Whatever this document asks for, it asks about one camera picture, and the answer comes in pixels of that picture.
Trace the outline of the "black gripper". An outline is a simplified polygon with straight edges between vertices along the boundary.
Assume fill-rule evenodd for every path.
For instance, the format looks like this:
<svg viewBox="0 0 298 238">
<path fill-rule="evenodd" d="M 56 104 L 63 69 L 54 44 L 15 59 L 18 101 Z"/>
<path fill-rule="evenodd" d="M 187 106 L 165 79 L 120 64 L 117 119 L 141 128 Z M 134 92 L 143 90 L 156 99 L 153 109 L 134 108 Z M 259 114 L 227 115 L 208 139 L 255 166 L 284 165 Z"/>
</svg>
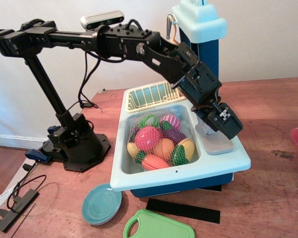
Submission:
<svg viewBox="0 0 298 238">
<path fill-rule="evenodd" d="M 243 124 L 226 103 L 220 103 L 219 88 L 222 83 L 201 61 L 185 64 L 179 80 L 172 83 L 192 103 L 194 112 L 213 131 L 220 131 L 233 139 L 243 129 Z"/>
</svg>

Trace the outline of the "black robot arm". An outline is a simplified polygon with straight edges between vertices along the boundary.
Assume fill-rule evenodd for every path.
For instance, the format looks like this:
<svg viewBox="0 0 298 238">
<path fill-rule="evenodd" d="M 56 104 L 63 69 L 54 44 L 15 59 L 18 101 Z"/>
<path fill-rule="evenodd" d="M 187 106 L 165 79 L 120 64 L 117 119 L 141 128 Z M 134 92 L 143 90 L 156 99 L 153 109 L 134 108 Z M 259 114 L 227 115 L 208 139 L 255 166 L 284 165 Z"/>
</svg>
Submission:
<svg viewBox="0 0 298 238">
<path fill-rule="evenodd" d="M 38 54 L 56 46 L 81 49 L 103 61 L 142 61 L 162 75 L 172 88 L 178 88 L 192 103 L 192 111 L 214 131 L 234 138 L 243 126 L 234 111 L 221 101 L 221 82 L 185 43 L 174 45 L 158 32 L 144 30 L 136 20 L 115 27 L 99 25 L 83 33 L 59 31 L 54 21 L 34 19 L 18 31 L 0 29 L 0 53 L 23 58 L 60 122 L 49 139 L 34 153 L 36 161 L 61 162 L 68 171 L 84 172 L 100 164 L 110 143 L 96 134 L 82 114 L 72 116 L 47 76 Z"/>
</svg>

